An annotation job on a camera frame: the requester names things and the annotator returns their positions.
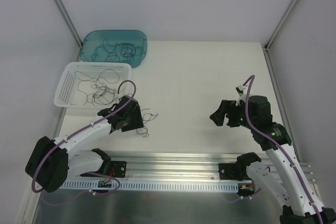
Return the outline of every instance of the teal plastic bin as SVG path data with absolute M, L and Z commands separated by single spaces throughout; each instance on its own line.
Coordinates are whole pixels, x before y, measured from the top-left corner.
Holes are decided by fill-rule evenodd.
M 80 52 L 82 61 L 139 66 L 147 53 L 146 35 L 137 30 L 97 30 L 89 33 Z

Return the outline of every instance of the gray floor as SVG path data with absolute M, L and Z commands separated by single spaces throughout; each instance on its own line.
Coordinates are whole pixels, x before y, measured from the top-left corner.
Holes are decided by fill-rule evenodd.
M 44 194 L 45 201 L 71 199 L 78 190 L 61 189 Z M 281 209 L 261 192 L 252 200 L 234 204 L 235 194 L 117 191 L 107 196 L 83 194 L 59 207 L 40 202 L 33 224 L 59 223 L 279 223 Z

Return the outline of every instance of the white wall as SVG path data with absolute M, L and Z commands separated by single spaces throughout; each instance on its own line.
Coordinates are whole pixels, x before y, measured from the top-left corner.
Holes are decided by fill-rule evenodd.
M 81 39 L 97 29 L 138 29 L 149 40 L 265 44 L 290 0 L 62 0 Z
M 53 0 L 0 0 L 0 223 L 14 223 L 36 141 L 50 136 L 54 92 L 78 47 Z
M 301 0 L 270 51 L 299 154 L 336 208 L 336 0 Z

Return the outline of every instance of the white plastic basket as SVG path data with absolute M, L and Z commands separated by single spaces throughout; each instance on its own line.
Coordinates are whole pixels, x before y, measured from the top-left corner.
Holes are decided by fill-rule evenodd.
M 130 80 L 132 68 L 126 63 L 69 63 L 55 93 L 54 104 L 68 108 L 108 108 L 117 103 L 119 84 Z M 133 92 L 130 83 L 123 84 L 120 96 Z

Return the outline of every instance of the white table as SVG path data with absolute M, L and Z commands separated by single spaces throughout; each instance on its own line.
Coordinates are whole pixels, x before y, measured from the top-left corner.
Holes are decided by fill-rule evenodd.
M 264 95 L 274 121 L 282 123 L 259 43 L 149 41 L 142 64 L 133 69 L 135 98 L 159 116 L 149 136 L 114 132 L 87 150 L 154 153 L 262 153 L 249 130 L 217 127 L 209 116 L 222 99 L 236 100 L 235 87 L 256 75 L 252 93 Z M 97 110 L 67 109 L 60 135 L 87 125 Z

